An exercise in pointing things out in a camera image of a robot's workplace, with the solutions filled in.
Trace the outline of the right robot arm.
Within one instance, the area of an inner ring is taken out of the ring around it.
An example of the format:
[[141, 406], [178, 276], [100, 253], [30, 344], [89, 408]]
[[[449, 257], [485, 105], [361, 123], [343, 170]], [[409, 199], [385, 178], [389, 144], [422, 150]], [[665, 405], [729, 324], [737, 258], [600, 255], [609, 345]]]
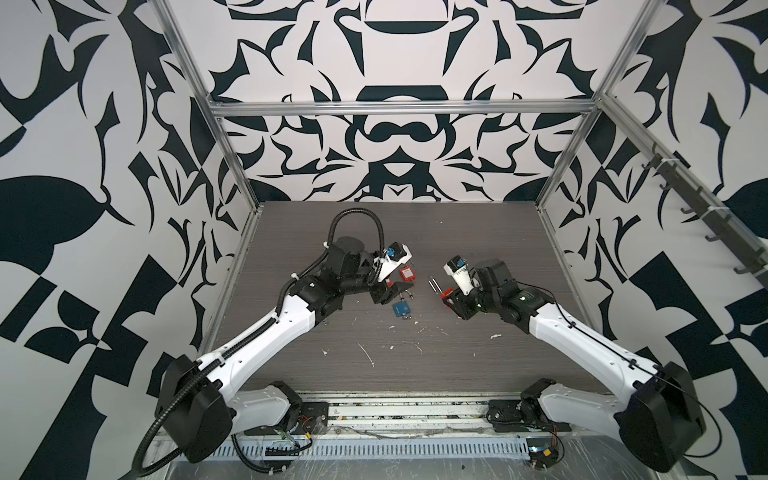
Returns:
[[455, 256], [443, 269], [455, 286], [441, 300], [459, 318], [496, 314], [558, 350], [607, 390], [595, 394], [542, 378], [521, 393], [514, 408], [489, 409], [496, 430], [582, 427], [621, 442], [660, 473], [671, 471], [704, 435], [703, 407], [680, 365], [660, 365], [607, 339], [568, 313], [551, 291], [515, 279], [499, 259], [471, 267]]

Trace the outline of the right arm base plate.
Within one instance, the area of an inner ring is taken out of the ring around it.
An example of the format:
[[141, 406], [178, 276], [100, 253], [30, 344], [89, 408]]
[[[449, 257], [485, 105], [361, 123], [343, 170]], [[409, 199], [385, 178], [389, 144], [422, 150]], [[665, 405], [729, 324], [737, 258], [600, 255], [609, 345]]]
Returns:
[[486, 421], [497, 433], [572, 431], [568, 423], [551, 420], [535, 400], [493, 399], [487, 406]]

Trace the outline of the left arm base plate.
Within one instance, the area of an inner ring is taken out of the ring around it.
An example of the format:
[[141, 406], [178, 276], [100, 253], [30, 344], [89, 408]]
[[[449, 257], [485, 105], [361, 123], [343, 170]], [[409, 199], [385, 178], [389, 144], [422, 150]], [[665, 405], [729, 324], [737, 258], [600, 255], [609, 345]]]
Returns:
[[324, 401], [304, 402], [300, 407], [290, 407], [285, 417], [275, 426], [259, 426], [244, 432], [247, 436], [265, 436], [279, 433], [312, 435], [327, 430], [330, 404]]

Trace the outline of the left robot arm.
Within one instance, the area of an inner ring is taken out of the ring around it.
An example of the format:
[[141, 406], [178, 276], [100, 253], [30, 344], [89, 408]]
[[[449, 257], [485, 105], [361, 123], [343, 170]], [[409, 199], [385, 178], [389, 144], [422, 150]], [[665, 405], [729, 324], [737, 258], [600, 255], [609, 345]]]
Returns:
[[323, 255], [294, 275], [275, 308], [228, 343], [196, 360], [182, 355], [162, 377], [155, 420], [137, 450], [133, 467], [145, 476], [184, 456], [192, 463], [210, 456], [231, 435], [257, 427], [289, 430], [301, 399], [274, 382], [248, 400], [245, 382], [272, 357], [343, 307], [346, 296], [367, 293], [385, 305], [407, 290], [397, 280], [412, 259], [399, 242], [366, 251], [353, 237], [325, 246]]

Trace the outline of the red padlock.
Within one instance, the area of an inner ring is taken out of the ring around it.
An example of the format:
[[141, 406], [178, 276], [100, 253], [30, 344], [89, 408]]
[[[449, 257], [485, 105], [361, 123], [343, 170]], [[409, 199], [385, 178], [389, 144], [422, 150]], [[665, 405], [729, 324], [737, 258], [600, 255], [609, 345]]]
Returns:
[[416, 279], [416, 274], [411, 266], [403, 267], [399, 270], [399, 274], [403, 281], [412, 283]]
[[428, 285], [440, 299], [450, 296], [454, 291], [453, 288], [442, 288], [433, 276], [428, 277]]

